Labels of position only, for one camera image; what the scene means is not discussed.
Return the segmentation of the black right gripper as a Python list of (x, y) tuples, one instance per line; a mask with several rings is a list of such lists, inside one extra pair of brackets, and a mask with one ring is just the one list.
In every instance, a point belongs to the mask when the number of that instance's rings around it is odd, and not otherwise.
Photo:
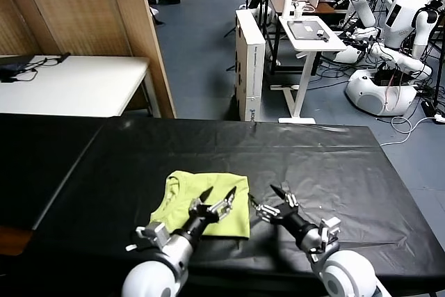
[(279, 186), (271, 184), (270, 187), (287, 204), (280, 204), (274, 208), (268, 204), (260, 203), (256, 197), (249, 193), (250, 205), (255, 210), (256, 215), (267, 223), (281, 225), (295, 240), (303, 240), (312, 228), (312, 224), (298, 213), (299, 203), (295, 194), (291, 192), (286, 182)]

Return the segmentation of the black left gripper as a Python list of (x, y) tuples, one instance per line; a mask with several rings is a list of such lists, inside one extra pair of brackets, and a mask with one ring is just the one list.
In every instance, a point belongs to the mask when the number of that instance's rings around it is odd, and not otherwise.
[(175, 229), (173, 234), (182, 236), (188, 241), (199, 241), (208, 225), (217, 223), (230, 213), (237, 187), (234, 186), (222, 200), (210, 207), (205, 202), (212, 190), (211, 186), (191, 201), (188, 220), (182, 227)]

